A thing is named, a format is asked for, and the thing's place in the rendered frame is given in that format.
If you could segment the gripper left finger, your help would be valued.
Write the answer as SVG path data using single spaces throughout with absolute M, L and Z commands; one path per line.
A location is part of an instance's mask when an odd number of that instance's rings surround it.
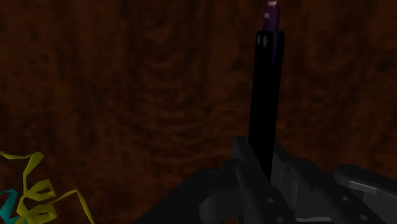
M 136 224 L 295 224 L 294 212 L 271 186 L 244 137 L 222 169 L 203 167 L 137 219 Z

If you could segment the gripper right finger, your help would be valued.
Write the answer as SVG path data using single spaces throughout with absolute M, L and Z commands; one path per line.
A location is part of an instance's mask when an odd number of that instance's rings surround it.
M 355 165 L 327 173 L 275 143 L 271 184 L 300 221 L 397 224 L 397 181 Z

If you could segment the black tool with purple tip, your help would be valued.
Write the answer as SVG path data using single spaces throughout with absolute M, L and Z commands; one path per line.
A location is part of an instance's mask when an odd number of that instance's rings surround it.
M 265 3 L 262 30 L 256 33 L 248 143 L 270 179 L 284 34 L 279 30 L 279 0 Z

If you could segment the yellow ribbon-shaped thing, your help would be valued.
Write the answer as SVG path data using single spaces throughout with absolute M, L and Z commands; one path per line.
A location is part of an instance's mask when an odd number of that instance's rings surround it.
M 62 196 L 56 197 L 55 190 L 49 179 L 38 181 L 32 187 L 27 186 L 28 175 L 44 158 L 42 153 L 35 152 L 30 155 L 19 156 L 0 151 L 0 157 L 8 160 L 28 160 L 22 173 L 22 196 L 19 197 L 18 192 L 14 189 L 0 191 L 0 195 L 7 194 L 8 196 L 2 206 L 0 206 L 0 219 L 5 224 L 46 224 L 57 218 L 57 212 L 53 206 L 54 203 L 74 193 L 78 196 L 90 224 L 95 224 L 86 200 L 77 189 L 70 190 Z

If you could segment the teal ribbon-shaped thing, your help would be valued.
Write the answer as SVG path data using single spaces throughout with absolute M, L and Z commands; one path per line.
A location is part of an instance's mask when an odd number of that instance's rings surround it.
M 28 210 L 24 204 L 24 199 L 26 198 L 28 192 L 28 189 L 25 188 L 17 207 L 17 213 L 19 216 L 12 218 L 11 214 L 17 201 L 18 192 L 15 189 L 0 191 L 0 195 L 8 195 L 4 204 L 0 207 L 0 218 L 5 224 L 28 224 L 26 218 Z

